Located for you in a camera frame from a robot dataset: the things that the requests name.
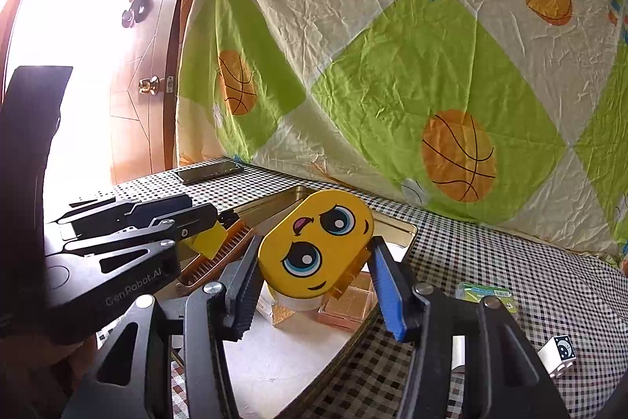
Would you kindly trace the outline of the white moon toy block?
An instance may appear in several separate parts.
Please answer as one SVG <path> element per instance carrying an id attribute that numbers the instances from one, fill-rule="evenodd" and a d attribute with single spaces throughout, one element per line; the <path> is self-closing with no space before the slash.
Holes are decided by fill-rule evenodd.
<path id="1" fill-rule="evenodd" d="M 574 344 L 568 335 L 550 337 L 538 351 L 538 357 L 552 379 L 561 377 L 577 359 Z"/>

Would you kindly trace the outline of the brown plastic comb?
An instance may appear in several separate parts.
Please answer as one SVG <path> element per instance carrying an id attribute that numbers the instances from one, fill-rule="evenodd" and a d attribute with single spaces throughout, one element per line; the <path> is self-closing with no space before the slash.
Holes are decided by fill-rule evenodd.
<path id="1" fill-rule="evenodd" d="M 252 230 L 239 219 L 227 229 L 227 238 L 213 258 L 197 255 L 186 265 L 175 283 L 175 293 L 184 297 L 207 282 L 217 281 L 227 264 L 239 260 L 248 248 Z"/>

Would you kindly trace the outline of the green label clear plastic case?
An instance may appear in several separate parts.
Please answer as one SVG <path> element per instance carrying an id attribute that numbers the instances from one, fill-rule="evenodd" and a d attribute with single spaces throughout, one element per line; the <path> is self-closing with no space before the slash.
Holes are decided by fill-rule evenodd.
<path id="1" fill-rule="evenodd" d="M 504 304 L 511 315 L 518 315 L 518 304 L 508 288 L 462 282 L 456 286 L 455 297 L 471 303 L 479 303 L 485 297 L 494 297 Z"/>

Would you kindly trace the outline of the yellow face toy box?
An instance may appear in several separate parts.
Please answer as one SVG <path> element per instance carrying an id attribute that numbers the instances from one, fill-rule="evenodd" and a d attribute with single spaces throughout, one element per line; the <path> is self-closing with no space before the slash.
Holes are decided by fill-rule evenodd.
<path id="1" fill-rule="evenodd" d="M 374 218 L 348 191 L 308 195 L 261 242 L 257 261 L 276 300 L 293 311 L 312 311 L 342 297 L 371 253 Z"/>

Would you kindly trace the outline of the copper patterned white box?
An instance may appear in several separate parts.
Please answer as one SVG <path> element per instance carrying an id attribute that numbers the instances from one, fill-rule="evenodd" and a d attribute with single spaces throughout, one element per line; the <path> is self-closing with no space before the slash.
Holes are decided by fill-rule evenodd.
<path id="1" fill-rule="evenodd" d="M 326 326 L 355 332 L 376 305 L 377 297 L 371 275 L 362 271 L 354 278 L 342 297 L 325 299 L 319 308 L 312 311 L 293 311 L 281 305 L 264 284 L 257 299 L 257 312 L 272 326 L 279 326 L 288 318 L 301 315 Z"/>

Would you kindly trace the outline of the dark phone on table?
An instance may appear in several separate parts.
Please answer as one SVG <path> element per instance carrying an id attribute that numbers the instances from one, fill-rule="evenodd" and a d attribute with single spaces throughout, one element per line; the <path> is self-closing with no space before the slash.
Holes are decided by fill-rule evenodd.
<path id="1" fill-rule="evenodd" d="M 201 166 L 175 170 L 175 175 L 185 185 L 192 185 L 240 173 L 244 168 L 232 161 L 205 163 Z"/>

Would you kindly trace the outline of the wooden door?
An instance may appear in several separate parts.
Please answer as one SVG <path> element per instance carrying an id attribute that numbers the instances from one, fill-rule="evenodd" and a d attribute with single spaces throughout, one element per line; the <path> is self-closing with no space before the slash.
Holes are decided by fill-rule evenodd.
<path id="1" fill-rule="evenodd" d="M 183 0 L 1 0 L 1 82 L 69 66 L 44 182 L 49 213 L 169 169 Z M 156 75 L 160 93 L 141 95 Z"/>

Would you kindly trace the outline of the white paper tin liner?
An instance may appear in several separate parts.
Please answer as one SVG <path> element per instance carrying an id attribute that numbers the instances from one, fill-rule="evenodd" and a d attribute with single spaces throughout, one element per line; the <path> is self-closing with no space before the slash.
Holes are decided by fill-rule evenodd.
<path id="1" fill-rule="evenodd" d="M 242 418 L 299 418 L 375 335 L 378 304 L 355 332 L 295 315 L 272 326 L 260 313 L 226 353 Z"/>

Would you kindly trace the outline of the checkered tablecloth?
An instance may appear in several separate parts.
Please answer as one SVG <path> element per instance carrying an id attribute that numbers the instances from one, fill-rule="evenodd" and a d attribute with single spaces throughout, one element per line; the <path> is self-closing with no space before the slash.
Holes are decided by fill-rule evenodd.
<path id="1" fill-rule="evenodd" d="M 456 305 L 502 307 L 533 350 L 573 418 L 593 418 L 625 399 L 627 281 L 593 256 L 365 196 L 390 253 L 413 281 Z M 289 315 L 272 324 L 257 313 L 249 332 L 227 344 L 244 418 L 393 418 L 410 373 L 412 348 L 386 329 L 382 299 L 369 286 L 345 302 L 365 306 L 356 329 L 340 314 Z"/>

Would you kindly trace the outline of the brass door knob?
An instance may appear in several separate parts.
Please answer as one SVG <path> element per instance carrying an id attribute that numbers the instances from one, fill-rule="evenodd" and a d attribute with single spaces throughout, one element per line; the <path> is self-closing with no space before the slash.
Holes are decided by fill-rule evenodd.
<path id="1" fill-rule="evenodd" d="M 154 75 L 150 79 L 139 80 L 139 93 L 141 95 L 156 96 L 160 93 L 161 79 Z"/>

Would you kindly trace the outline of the basketball print bed sheet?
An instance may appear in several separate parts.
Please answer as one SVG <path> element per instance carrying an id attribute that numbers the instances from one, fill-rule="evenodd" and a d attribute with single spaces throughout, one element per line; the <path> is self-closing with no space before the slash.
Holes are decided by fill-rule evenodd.
<path id="1" fill-rule="evenodd" d="M 627 0 L 183 0 L 177 156 L 627 251 Z"/>

